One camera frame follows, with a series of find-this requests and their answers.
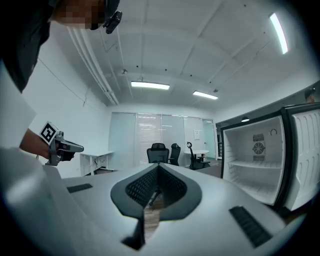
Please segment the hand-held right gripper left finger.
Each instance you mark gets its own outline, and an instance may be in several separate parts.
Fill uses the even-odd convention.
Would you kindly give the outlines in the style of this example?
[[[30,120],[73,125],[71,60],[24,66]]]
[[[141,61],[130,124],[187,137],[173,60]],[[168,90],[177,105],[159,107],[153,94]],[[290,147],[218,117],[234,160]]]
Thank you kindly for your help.
[[[71,193],[77,206],[93,224],[88,237],[93,247],[87,256],[158,256],[160,239],[145,243],[144,209],[158,185],[158,164],[87,177],[66,178],[67,187],[90,184]]]

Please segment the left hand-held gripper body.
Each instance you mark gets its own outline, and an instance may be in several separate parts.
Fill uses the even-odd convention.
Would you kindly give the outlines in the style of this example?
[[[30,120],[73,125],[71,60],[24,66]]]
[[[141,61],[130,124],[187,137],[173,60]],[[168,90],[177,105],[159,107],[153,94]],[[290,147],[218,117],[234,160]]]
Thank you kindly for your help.
[[[50,121],[47,121],[41,129],[39,136],[48,145],[49,158],[46,165],[57,166],[62,158],[61,153],[58,153],[58,151],[63,148],[61,143],[64,140],[64,132],[58,130]]]

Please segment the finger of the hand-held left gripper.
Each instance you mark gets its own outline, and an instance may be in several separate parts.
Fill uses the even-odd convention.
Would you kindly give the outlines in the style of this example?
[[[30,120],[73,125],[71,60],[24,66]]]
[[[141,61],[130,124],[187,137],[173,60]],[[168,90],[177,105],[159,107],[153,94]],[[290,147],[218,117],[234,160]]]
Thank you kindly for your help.
[[[84,147],[73,142],[63,140],[59,142],[59,156],[60,161],[71,161],[75,153],[81,153],[84,151]]]

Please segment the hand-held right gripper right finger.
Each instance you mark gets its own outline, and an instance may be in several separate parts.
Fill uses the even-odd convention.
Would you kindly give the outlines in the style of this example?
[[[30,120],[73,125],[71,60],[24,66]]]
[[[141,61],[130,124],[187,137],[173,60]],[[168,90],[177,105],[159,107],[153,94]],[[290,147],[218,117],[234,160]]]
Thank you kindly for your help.
[[[232,183],[184,167],[173,170],[202,190],[199,205],[186,218],[161,221],[149,239],[151,256],[251,256],[255,248],[230,214],[243,206],[272,235],[285,223],[272,209]]]

